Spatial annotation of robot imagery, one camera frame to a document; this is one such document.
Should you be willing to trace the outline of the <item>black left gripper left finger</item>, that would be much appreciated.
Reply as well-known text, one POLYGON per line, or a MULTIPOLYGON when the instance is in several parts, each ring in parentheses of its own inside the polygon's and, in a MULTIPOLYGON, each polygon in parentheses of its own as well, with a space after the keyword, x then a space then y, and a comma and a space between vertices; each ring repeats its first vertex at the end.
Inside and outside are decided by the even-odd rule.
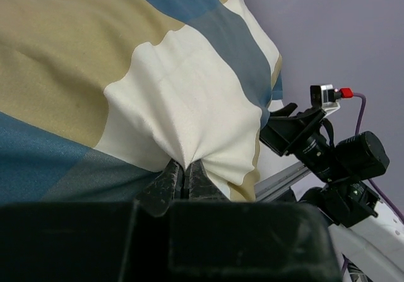
POLYGON ((181 166, 169 161, 162 173, 137 195, 136 201, 150 216, 163 216, 173 199, 181 196, 181 166))

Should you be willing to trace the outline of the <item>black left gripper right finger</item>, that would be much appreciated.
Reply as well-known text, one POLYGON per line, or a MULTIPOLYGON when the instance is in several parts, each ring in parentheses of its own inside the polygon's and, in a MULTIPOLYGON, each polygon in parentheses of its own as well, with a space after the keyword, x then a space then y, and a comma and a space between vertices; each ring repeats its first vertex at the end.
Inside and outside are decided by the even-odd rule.
POLYGON ((183 198, 191 201, 228 201, 207 176, 201 160, 192 163, 185 172, 183 198))

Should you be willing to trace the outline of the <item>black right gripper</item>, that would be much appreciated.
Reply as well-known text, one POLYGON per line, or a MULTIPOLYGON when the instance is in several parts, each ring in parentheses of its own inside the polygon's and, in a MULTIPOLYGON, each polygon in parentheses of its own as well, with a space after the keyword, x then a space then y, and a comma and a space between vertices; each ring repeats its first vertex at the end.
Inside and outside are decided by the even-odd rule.
POLYGON ((321 108, 292 116, 296 103, 271 111, 259 139, 278 156, 294 155, 322 181, 336 180, 334 129, 321 108))

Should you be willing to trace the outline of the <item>blue tan white pillowcase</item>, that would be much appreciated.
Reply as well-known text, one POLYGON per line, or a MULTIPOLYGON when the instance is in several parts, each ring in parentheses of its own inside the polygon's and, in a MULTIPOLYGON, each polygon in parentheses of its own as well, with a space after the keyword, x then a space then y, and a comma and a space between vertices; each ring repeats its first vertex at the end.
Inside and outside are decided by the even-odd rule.
POLYGON ((242 0, 1 0, 1 202, 130 200, 171 160, 252 201, 281 66, 242 0))

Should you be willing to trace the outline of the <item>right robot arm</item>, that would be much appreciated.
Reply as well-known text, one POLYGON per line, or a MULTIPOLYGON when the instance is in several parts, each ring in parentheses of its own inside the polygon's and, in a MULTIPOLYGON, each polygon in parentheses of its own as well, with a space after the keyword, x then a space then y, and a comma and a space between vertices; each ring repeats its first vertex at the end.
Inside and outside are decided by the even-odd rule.
POLYGON ((298 112, 291 103, 271 114, 261 142, 280 156, 295 156, 295 172, 312 172, 324 182, 306 191, 302 201, 321 210, 337 253, 363 279, 402 281, 403 220, 366 184, 386 171, 388 158, 368 131, 334 142, 328 117, 339 108, 338 102, 326 102, 298 112))

